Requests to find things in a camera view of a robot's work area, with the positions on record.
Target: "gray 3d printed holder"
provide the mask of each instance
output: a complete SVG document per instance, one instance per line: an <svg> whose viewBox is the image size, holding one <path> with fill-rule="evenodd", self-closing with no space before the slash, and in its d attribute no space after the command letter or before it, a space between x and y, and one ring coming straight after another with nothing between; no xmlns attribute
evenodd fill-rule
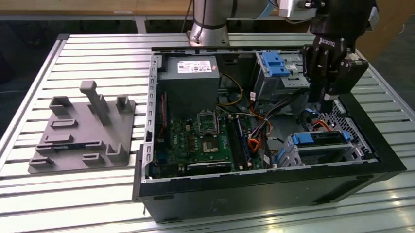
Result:
<svg viewBox="0 0 415 233"><path fill-rule="evenodd" d="M30 173L86 170L126 166L135 119L135 101L119 96L106 102L95 81L83 81L80 92L91 103L71 103L54 97L47 123Z"/></svg>

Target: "motherboard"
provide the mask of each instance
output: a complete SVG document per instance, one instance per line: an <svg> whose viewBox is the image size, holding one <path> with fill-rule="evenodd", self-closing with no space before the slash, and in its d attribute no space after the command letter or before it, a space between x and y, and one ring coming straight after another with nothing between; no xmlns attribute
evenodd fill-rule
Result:
<svg viewBox="0 0 415 233"><path fill-rule="evenodd" d="M251 123L246 117L203 111L193 119L170 120L158 143L154 175L161 178L238 172L263 168L249 149Z"/></svg>

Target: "aluminum table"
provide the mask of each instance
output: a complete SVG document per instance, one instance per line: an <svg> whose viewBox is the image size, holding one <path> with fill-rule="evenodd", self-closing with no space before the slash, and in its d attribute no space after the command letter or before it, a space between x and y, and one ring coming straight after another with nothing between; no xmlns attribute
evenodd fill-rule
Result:
<svg viewBox="0 0 415 233"><path fill-rule="evenodd" d="M231 34L234 46L302 46L314 36ZM401 232L415 225L415 114L373 66L353 93L409 171L339 203L157 224L131 202L134 152L143 140L151 47L187 46L185 34L71 35L52 48L0 141L0 232ZM31 175L54 96L87 101L78 87L94 79L106 100L137 101L131 161L122 169Z"/></svg>

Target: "ram slot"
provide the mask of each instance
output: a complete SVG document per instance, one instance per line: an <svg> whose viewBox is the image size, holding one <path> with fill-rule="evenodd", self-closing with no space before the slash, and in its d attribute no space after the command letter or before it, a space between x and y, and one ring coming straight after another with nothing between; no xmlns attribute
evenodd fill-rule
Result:
<svg viewBox="0 0 415 233"><path fill-rule="evenodd" d="M229 130L233 158L235 162L235 170L246 170L249 167L249 163L246 160L245 150L242 147L238 122L235 120L227 120L227 130Z"/></svg>
<svg viewBox="0 0 415 233"><path fill-rule="evenodd" d="M242 148L243 148L243 153L246 156L246 161L251 160L251 154L250 154L250 148L249 148L249 142L246 139L246 135L245 135L245 128L242 125L242 120L241 118L237 120L238 122L238 128L239 128L239 138L241 138L241 142L242 142Z"/></svg>

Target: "green motherboard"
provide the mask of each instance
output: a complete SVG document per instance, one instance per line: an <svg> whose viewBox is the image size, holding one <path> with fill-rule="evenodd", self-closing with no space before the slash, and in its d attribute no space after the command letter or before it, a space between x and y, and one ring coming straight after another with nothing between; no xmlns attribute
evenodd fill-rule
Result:
<svg viewBox="0 0 415 233"><path fill-rule="evenodd" d="M203 118L179 120L171 119L169 127L169 139L165 150L157 149L157 174L159 177L178 177L181 172L186 170L190 164L213 164L213 163L231 163L231 172L242 170L254 170L263 168L263 162L259 157L250 154L249 156L235 156L235 153L243 154L242 150L235 152L235 141L230 140L230 130L239 130L243 138L239 141L247 141L249 133L251 133L251 123L247 118L241 118L241 128L230 129L231 119L218 117L217 122ZM202 130L215 129L215 133L203 134ZM245 160L246 167L242 167L241 161Z"/></svg>

